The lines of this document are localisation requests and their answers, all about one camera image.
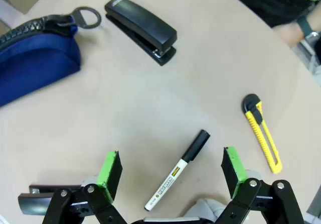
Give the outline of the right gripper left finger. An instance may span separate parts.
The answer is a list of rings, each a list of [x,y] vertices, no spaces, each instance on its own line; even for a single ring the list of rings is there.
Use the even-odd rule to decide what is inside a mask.
[[[94,215],[99,223],[126,223],[113,206],[121,173],[119,152],[108,152],[95,182],[75,191],[68,187],[54,191],[43,223],[83,223],[85,217],[79,215],[80,211],[71,211],[73,204],[81,202],[87,203],[89,215]]]

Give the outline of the person's left hand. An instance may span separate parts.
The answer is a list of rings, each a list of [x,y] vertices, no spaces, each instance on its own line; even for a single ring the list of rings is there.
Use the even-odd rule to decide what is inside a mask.
[[[288,23],[272,28],[280,39],[290,48],[296,46],[304,39],[304,34],[298,23]]]

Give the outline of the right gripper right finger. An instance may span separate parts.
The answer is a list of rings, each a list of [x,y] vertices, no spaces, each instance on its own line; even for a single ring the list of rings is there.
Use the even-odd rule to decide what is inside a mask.
[[[243,223],[250,211],[261,212],[266,223],[304,223],[290,183],[271,185],[248,177],[234,147],[225,147],[221,164],[231,201],[215,223]]]

